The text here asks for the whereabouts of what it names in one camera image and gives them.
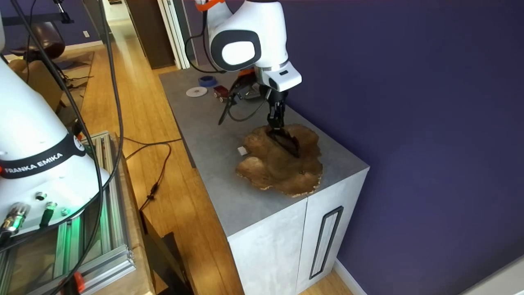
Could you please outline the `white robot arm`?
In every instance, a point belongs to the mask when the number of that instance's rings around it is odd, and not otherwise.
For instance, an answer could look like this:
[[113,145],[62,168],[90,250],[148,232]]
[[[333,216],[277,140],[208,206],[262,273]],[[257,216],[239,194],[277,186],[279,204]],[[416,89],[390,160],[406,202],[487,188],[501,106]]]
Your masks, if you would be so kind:
[[254,70],[269,91],[269,127],[283,129],[285,94],[303,78],[287,52],[287,24],[279,0],[244,0],[231,12],[226,0],[195,0],[207,16],[211,61],[223,71]]

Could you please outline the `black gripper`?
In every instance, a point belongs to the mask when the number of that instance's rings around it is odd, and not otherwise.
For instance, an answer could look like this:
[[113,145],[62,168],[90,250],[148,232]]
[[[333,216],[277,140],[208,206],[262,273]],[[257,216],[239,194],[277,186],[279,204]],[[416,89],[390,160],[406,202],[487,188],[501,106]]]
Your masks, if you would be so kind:
[[285,127],[285,99],[287,93],[277,93],[270,89],[265,96],[269,104],[267,124],[272,130],[282,130]]

